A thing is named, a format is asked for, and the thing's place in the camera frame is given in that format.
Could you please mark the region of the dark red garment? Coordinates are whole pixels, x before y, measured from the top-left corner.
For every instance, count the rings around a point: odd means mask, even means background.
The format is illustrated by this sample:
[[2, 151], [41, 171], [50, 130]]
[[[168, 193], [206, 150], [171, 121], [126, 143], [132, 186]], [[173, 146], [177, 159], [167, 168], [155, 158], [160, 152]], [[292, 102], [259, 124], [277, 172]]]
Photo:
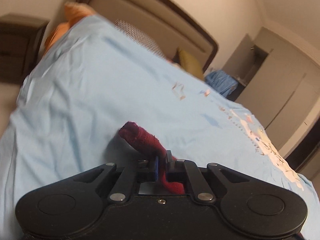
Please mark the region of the dark red garment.
[[165, 160], [167, 157], [166, 149], [160, 141], [144, 128], [135, 122], [128, 121], [119, 131], [119, 136], [124, 139], [132, 148], [143, 155], [157, 156], [159, 159], [158, 177], [161, 184], [170, 193], [185, 194], [184, 186], [179, 182], [168, 182], [165, 172]]

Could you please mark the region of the light blue printed bedsheet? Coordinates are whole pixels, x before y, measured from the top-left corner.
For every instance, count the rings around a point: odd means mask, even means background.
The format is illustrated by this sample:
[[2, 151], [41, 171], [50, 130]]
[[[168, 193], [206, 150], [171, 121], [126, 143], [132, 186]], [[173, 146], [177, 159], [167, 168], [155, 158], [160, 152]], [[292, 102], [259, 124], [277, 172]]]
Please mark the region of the light blue printed bedsheet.
[[116, 134], [128, 121], [178, 159], [216, 162], [300, 195], [308, 206], [302, 235], [319, 239], [312, 183], [289, 167], [258, 119], [97, 15], [67, 31], [20, 89], [1, 137], [1, 239], [21, 237], [15, 206], [26, 193], [123, 164], [128, 149]]

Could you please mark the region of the olive yellow cushion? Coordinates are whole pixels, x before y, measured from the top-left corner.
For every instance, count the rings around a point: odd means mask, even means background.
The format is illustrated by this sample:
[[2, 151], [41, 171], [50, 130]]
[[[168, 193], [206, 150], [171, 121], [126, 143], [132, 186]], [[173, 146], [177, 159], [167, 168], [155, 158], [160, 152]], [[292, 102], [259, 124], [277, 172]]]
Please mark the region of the olive yellow cushion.
[[177, 49], [177, 54], [180, 66], [192, 76], [204, 81], [202, 66], [199, 61], [191, 53], [181, 48]]

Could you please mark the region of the blue clothes pile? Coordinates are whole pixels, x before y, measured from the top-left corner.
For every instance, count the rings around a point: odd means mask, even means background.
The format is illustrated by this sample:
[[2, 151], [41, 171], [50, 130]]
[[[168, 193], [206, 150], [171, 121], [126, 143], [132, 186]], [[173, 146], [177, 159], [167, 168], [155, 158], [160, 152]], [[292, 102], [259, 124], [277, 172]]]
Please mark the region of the blue clothes pile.
[[238, 86], [238, 82], [223, 70], [216, 70], [204, 77], [204, 81], [216, 92], [229, 96]]

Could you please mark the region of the dark wooden nightstand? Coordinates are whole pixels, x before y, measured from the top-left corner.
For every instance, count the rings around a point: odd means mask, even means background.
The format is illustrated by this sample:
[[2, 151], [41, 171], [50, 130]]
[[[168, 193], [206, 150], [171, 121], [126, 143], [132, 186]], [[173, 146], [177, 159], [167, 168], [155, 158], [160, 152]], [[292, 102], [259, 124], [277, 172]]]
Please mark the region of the dark wooden nightstand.
[[21, 84], [35, 68], [48, 19], [8, 13], [1, 16], [1, 81]]

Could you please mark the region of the brown padded headboard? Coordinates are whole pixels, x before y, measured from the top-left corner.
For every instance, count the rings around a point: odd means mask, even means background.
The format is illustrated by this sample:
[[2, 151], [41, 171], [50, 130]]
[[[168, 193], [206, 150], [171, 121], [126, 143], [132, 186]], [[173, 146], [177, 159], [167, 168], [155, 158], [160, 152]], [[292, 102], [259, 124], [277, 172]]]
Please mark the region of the brown padded headboard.
[[76, 0], [86, 3], [111, 22], [125, 20], [151, 36], [165, 56], [174, 59], [177, 49], [191, 53], [207, 70], [218, 44], [187, 12], [171, 0]]

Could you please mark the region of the orange pillow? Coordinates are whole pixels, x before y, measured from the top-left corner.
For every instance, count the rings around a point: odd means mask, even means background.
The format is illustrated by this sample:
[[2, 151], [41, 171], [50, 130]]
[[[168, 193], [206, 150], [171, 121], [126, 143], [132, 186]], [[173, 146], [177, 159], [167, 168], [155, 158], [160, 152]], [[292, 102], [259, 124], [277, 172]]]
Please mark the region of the orange pillow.
[[96, 15], [97, 12], [85, 3], [66, 2], [64, 5], [66, 22], [60, 23], [47, 37], [44, 43], [44, 55], [71, 27], [83, 18]]

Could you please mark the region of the checkered pillow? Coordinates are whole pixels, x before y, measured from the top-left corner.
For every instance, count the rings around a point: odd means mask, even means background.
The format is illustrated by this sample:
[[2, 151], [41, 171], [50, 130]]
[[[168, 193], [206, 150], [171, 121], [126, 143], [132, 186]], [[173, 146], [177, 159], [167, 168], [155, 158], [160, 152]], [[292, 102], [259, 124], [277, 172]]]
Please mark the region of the checkered pillow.
[[145, 32], [141, 31], [134, 25], [124, 20], [116, 20], [114, 24], [119, 31], [124, 33], [131, 40], [140, 44], [141, 46], [143, 46], [153, 54], [157, 55], [158, 57], [163, 59], [166, 58], [156, 41]]

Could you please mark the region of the grey wardrobe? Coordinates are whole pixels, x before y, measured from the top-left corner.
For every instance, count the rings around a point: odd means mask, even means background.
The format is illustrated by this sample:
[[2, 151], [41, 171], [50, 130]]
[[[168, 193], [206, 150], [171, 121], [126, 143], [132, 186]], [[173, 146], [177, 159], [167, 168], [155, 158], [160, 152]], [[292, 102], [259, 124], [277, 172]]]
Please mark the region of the grey wardrobe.
[[288, 156], [319, 118], [319, 65], [289, 41], [261, 28], [245, 35], [223, 70], [242, 90], [235, 101], [262, 124], [282, 156]]

